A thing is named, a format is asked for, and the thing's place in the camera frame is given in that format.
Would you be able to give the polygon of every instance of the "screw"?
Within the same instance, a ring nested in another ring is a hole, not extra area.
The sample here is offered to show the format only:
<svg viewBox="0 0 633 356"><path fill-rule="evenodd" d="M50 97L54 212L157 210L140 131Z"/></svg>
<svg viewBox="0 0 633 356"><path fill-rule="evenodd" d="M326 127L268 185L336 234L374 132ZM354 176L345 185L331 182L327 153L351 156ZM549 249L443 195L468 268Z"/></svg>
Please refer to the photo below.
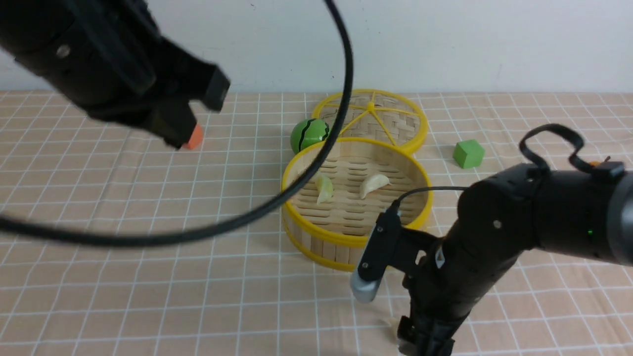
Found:
<svg viewBox="0 0 633 356"><path fill-rule="evenodd" d="M55 54L57 54L57 57L59 57L59 58L66 58L66 57L68 57L68 55L70 54L70 46L68 46L67 44L62 44L57 49L57 52Z"/></svg>

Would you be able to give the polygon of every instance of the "garlic clove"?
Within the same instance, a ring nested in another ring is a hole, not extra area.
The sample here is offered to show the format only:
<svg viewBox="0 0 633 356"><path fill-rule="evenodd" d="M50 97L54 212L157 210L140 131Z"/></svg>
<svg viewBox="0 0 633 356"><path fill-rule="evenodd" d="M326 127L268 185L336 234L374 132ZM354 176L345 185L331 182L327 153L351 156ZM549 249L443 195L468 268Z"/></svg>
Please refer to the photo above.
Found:
<svg viewBox="0 0 633 356"><path fill-rule="evenodd" d="M318 191L316 203L318 205L330 199L334 195L334 186L332 185L332 180L326 175L319 174L316 179L316 190Z"/></svg>
<svg viewBox="0 0 633 356"><path fill-rule="evenodd" d="M360 185L360 198L365 199L367 194L391 184L389 178L384 174L374 174L367 177Z"/></svg>

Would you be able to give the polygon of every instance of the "bamboo steamer lid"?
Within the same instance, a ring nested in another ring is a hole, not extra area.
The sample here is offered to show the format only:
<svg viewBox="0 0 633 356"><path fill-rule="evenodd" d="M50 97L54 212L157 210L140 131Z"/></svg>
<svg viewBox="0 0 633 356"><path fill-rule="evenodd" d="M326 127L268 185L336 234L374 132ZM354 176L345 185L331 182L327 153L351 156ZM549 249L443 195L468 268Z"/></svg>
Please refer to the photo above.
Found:
<svg viewBox="0 0 633 356"><path fill-rule="evenodd" d="M341 103L341 93L325 98L312 113L330 127ZM397 146L412 155L429 131L427 117L418 105L391 92L357 89L352 92L340 137L364 137Z"/></svg>

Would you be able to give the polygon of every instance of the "grid pattern tablecloth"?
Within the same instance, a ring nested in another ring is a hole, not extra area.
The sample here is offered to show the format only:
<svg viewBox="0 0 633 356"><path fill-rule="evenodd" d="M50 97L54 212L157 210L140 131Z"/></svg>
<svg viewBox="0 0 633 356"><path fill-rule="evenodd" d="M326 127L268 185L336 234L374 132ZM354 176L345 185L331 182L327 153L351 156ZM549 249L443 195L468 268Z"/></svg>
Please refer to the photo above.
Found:
<svg viewBox="0 0 633 356"><path fill-rule="evenodd" d="M406 94L430 133L416 158L434 185L465 185L520 162L529 128L558 122L590 142L586 160L632 163L631 94ZM0 92L3 213L95 231L196 227L279 190L289 133L324 94L230 95L222 113L194 105L195 151L84 118L51 92ZM455 143L477 139L483 164L462 170ZM558 169L570 148L532 147ZM429 232L456 218L437 192ZM348 275L315 266L280 215L212 241L107 251L0 239L0 355L397 355L390 317L408 313L401 276L356 303ZM456 355L633 355L633 270L533 251L473 310Z"/></svg>

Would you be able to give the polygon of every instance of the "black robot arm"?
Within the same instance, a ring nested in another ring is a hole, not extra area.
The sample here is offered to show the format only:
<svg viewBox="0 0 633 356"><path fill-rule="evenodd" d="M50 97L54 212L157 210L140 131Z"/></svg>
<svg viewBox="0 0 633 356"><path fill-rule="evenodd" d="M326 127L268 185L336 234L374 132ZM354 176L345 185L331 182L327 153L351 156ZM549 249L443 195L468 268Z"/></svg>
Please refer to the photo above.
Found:
<svg viewBox="0 0 633 356"><path fill-rule="evenodd" d="M144 0L0 1L0 48L91 118L175 148L201 139L189 101L220 111L229 89L216 65L160 34Z"/></svg>
<svg viewBox="0 0 633 356"><path fill-rule="evenodd" d="M574 145L569 160L577 170L551 171L528 149L526 140L542 131ZM523 251L537 248L631 264L633 175L622 162L593 167L581 160L582 145L582 138L562 125L530 131L519 148L532 163L466 189L458 202L458 220L443 238L402 227L399 200L379 216L351 287L360 302L370 302L388 265L405 273L411 310L398 327L403 354L450 355L452 337L471 309ZM416 263L420 251L426 255Z"/></svg>

